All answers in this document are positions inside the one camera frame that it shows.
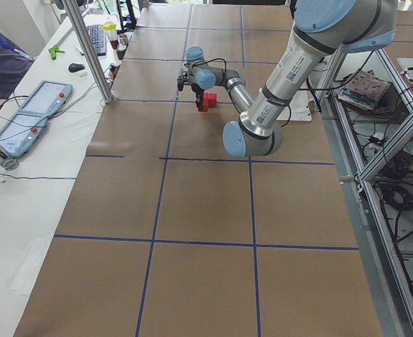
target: computer keyboard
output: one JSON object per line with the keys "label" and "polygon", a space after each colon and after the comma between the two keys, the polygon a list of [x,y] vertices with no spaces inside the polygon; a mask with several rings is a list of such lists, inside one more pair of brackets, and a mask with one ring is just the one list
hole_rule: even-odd
{"label": "computer keyboard", "polygon": [[96,54],[99,56],[107,55],[107,35],[102,25],[89,25],[86,28]]}

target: black computer mouse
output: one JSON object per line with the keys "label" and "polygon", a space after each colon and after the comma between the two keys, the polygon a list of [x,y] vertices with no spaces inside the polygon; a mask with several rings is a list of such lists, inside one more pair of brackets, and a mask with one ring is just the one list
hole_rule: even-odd
{"label": "black computer mouse", "polygon": [[80,70],[85,69],[85,66],[80,63],[71,63],[69,68],[67,68],[70,72],[79,72]]}

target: yellow cap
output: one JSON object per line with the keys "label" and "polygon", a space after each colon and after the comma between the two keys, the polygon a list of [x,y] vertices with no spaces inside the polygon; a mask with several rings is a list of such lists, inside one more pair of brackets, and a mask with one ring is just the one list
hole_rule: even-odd
{"label": "yellow cap", "polygon": [[104,30],[114,30],[114,29],[116,29],[116,24],[111,22],[111,21],[108,21],[108,22],[103,24],[103,29]]}

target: white table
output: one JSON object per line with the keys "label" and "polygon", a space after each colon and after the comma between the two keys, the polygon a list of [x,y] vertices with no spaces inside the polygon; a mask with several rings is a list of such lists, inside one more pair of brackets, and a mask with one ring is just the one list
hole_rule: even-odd
{"label": "white table", "polygon": [[[103,23],[105,16],[87,15],[85,22]],[[84,56],[75,48],[78,41],[74,32],[59,45],[65,53],[58,53],[56,60],[50,57],[48,49],[70,26],[66,19],[16,88],[16,95],[29,95],[44,79],[60,81],[74,87],[66,103],[70,104],[94,83],[89,69],[85,77],[67,70],[71,62],[88,68]],[[104,70],[110,63],[120,63],[110,45],[107,55],[99,60]],[[9,118],[16,110],[13,100],[5,104],[0,116]],[[0,173],[77,177],[102,110],[102,95],[94,88],[80,103],[48,123],[16,170],[6,172],[0,167]],[[0,118],[0,128],[5,123]],[[0,176],[0,337],[12,336],[18,325],[73,184],[73,179],[16,180]]]}

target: bottle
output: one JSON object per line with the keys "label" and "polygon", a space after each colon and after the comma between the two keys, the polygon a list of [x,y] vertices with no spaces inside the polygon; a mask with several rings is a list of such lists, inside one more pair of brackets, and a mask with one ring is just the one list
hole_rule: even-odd
{"label": "bottle", "polygon": [[117,41],[116,24],[108,21],[103,24],[103,30],[105,30],[105,33],[107,34],[111,47],[116,50],[117,46],[119,45],[119,42]]}

